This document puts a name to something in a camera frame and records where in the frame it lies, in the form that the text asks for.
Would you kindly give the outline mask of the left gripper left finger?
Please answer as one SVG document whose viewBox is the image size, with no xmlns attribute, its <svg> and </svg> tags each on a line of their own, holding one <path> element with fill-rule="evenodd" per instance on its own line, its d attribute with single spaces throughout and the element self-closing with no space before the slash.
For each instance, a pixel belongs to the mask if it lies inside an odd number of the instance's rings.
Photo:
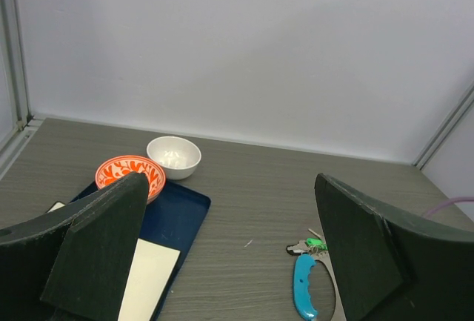
<svg viewBox="0 0 474 321">
<path fill-rule="evenodd" d="M 117 320 L 149 183 L 129 173 L 1 230 L 2 320 Z"/>
</svg>

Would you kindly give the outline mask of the large keyring with blue handle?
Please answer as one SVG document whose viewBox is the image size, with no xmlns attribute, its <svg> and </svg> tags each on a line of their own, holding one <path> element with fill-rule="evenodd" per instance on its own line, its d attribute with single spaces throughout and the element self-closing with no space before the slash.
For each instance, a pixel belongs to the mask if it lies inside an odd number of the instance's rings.
<svg viewBox="0 0 474 321">
<path fill-rule="evenodd" d="M 313 235 L 309 238 L 321 239 L 326 243 L 323 234 L 317 233 L 312 228 L 308 228 L 307 230 Z M 305 241 L 306 239 L 301 239 L 296 244 L 301 243 L 306 245 Z M 293 303 L 299 316 L 303 320 L 318 320 L 319 312 L 316 308 L 313 298 L 310 295 L 310 275 L 316 265 L 322 265 L 330 276 L 335 295 L 335 307 L 331 320 L 346 320 L 347 318 L 345 316 L 344 308 L 341 302 L 328 247 L 326 251 L 311 251 L 309 249 L 307 254 L 294 257 L 296 257 L 296 261 L 293 267 L 292 294 Z"/>
</svg>

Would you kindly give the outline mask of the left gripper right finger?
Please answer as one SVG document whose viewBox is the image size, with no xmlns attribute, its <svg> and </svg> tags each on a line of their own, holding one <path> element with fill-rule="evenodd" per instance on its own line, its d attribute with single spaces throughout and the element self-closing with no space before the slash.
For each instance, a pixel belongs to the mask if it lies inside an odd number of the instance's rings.
<svg viewBox="0 0 474 321">
<path fill-rule="evenodd" d="M 347 320 L 472 320 L 473 233 L 315 181 L 318 215 Z"/>
</svg>

